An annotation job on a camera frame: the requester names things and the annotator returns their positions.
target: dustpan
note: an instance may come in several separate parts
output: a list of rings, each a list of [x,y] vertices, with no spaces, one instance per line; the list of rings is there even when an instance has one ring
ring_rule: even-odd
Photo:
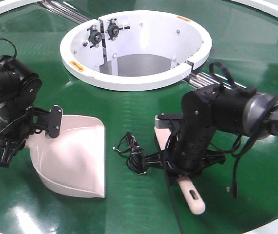
[[[60,135],[26,141],[35,170],[50,190],[75,197],[105,197],[105,128],[95,117],[63,115]]]

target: metal rod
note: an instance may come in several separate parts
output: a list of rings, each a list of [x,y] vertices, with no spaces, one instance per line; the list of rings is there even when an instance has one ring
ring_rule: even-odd
[[[90,20],[90,18],[82,15],[81,13],[77,12],[75,9],[72,9],[54,0],[41,1],[40,5],[77,24],[81,24]]]

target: white circular hole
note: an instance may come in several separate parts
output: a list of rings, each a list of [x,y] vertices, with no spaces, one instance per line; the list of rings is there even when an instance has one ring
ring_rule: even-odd
[[[78,25],[60,52],[69,72],[89,84],[139,91],[182,80],[207,60],[211,47],[209,33],[190,19],[126,11]]]

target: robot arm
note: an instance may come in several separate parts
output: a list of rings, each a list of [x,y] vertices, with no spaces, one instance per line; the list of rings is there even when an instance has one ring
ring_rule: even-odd
[[[51,111],[33,107],[42,81],[37,73],[13,56],[0,56],[0,167],[9,167],[18,150],[22,150],[25,139],[45,130],[56,138],[59,135],[62,109],[54,106]]]

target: green table surface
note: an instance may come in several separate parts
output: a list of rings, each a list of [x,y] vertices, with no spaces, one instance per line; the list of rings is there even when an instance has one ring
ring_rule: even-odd
[[[213,61],[223,62],[235,80],[278,96],[278,19],[223,0],[71,0],[84,14],[99,16],[125,10],[157,10],[179,14],[210,33]],[[149,153],[154,143],[154,116],[180,112],[184,83],[153,91],[115,92],[86,84],[63,66],[63,36],[76,24],[37,4],[0,15],[0,38],[14,42],[18,59],[43,81],[35,105],[58,104],[65,114],[97,117],[106,127],[106,198],[75,198],[47,189],[32,166],[29,150],[0,168],[0,232],[5,234],[178,234],[179,228],[162,170],[137,176],[112,151],[131,131]],[[0,43],[0,55],[12,49]],[[235,137],[218,132],[213,142],[230,148]],[[226,192],[234,159],[206,169],[193,180],[206,202],[202,215],[190,213],[178,185],[173,192],[186,233],[238,234],[278,217],[278,137],[258,141],[238,168],[239,198]]]

